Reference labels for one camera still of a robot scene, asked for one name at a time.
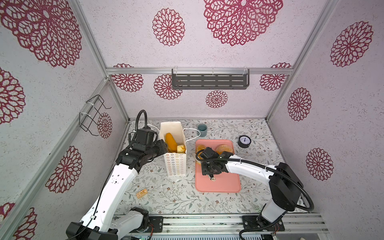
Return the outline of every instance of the table surface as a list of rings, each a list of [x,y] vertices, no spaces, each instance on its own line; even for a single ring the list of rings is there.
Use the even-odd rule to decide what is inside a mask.
[[[161,122],[176,120],[149,120],[148,124],[160,128]],[[226,119],[226,120],[179,120],[183,127],[196,128],[204,123],[208,126],[204,139],[229,139],[233,142],[235,154],[245,159],[253,159],[263,164],[283,162],[280,151],[272,134],[262,119]],[[128,132],[134,130],[131,121]],[[243,149],[237,145],[240,135],[252,139],[251,146]],[[197,136],[195,130],[186,130],[185,137]],[[139,175],[128,187],[115,214],[126,214],[132,207],[140,207],[150,214],[228,214],[259,213],[271,199],[269,186],[240,176],[242,189],[239,193],[198,192],[195,188],[195,139],[187,142],[187,175],[168,177],[164,158],[157,157],[146,164]],[[148,194],[137,199],[136,193],[143,189]]]

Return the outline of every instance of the pink tray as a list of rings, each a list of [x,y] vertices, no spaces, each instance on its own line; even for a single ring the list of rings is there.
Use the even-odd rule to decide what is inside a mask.
[[[203,144],[206,147],[210,147],[213,150],[221,144],[228,145],[233,149],[233,143],[230,140],[219,140],[219,139],[199,139],[196,141],[195,148]],[[216,181],[210,180],[208,175],[201,173],[201,165],[196,163],[196,182],[195,186],[199,192],[240,192],[240,177],[234,173],[220,173],[215,174]]]

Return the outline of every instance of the white paper bag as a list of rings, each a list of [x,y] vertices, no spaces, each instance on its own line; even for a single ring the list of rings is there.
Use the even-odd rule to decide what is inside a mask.
[[[184,145],[187,148],[185,135],[181,122],[162,122],[160,123],[159,138],[165,141],[167,133],[171,133],[177,145]],[[185,176],[187,170],[187,155],[185,153],[164,154],[168,177]]]

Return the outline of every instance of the clock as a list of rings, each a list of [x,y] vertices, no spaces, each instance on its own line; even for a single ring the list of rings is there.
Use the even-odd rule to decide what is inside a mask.
[[[242,135],[239,137],[237,144],[242,148],[247,148],[251,145],[251,138],[246,135]]]

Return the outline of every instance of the red flower design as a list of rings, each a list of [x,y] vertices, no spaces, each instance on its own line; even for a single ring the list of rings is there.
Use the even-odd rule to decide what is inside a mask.
[[[9,211],[13,208],[15,204],[7,202],[6,204],[0,207],[0,223],[5,219],[8,215]]]
[[[129,64],[119,63],[115,68],[133,68]],[[111,76],[113,82],[119,88],[127,92],[136,92],[143,87],[143,78],[141,74],[114,74]]]
[[[208,29],[221,43],[244,45],[265,33],[283,0],[204,0]]]
[[[295,121],[303,120],[310,112],[311,103],[311,95],[307,89],[294,90],[288,101],[289,116]]]
[[[3,26],[38,60],[66,68],[79,58],[81,33],[67,1],[1,0],[0,15]]]
[[[272,68],[290,68],[289,63],[278,63],[272,66]],[[279,89],[283,84],[287,75],[285,74],[264,74],[260,78],[260,86],[268,91]]]
[[[178,98],[183,92],[183,90],[172,88],[172,76],[169,74],[158,76],[153,83],[153,87],[157,95],[168,100]]]
[[[31,207],[28,215],[24,217],[21,225],[17,228],[12,240],[31,240],[35,235],[35,228],[37,226],[36,217],[35,208]]]
[[[18,118],[25,106],[25,95],[19,81],[0,68],[0,124]]]
[[[67,154],[63,156],[45,186],[50,192],[63,193],[68,191],[79,179],[83,167],[82,161],[79,150],[70,146]]]
[[[178,44],[184,37],[184,22],[180,14],[173,9],[163,8],[152,21],[156,38],[166,46]]]
[[[112,133],[112,120],[108,113],[102,113],[97,120],[97,130],[102,138],[107,138]]]
[[[327,180],[333,173],[333,161],[324,149],[314,148],[307,155],[307,168],[318,180]]]
[[[372,41],[372,26],[360,21],[344,29],[331,48],[331,61],[338,67],[348,66],[361,58]]]
[[[225,92],[221,90],[214,90],[210,92],[205,98],[205,102],[211,108],[219,108],[224,106],[227,103],[228,96]]]

